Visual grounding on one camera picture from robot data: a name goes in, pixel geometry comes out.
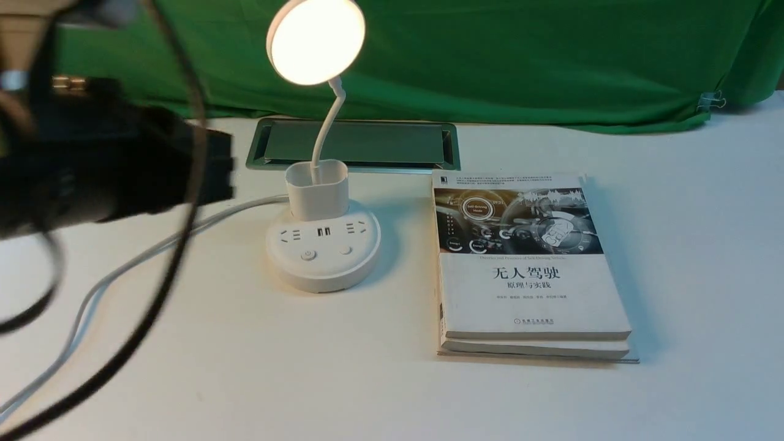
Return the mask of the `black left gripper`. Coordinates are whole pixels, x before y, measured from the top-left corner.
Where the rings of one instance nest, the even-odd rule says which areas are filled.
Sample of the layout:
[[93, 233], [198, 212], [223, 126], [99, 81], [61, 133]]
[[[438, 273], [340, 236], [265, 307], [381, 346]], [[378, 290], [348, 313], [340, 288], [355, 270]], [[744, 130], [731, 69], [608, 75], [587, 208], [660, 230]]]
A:
[[3, 239], [185, 204], [194, 125], [132, 104], [115, 79], [55, 83], [2, 92]]

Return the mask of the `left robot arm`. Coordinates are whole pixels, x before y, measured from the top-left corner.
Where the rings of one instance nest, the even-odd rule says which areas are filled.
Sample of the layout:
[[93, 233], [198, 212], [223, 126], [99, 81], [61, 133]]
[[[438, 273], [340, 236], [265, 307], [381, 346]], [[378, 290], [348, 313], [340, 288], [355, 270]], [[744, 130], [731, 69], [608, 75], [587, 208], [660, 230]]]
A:
[[12, 37], [12, 2], [2, 2], [3, 239], [187, 203], [195, 136], [205, 137], [199, 206], [233, 197], [232, 136], [134, 104], [118, 79], [57, 72], [66, 31], [125, 28], [139, 1], [28, 6], [40, 9], [33, 33]]

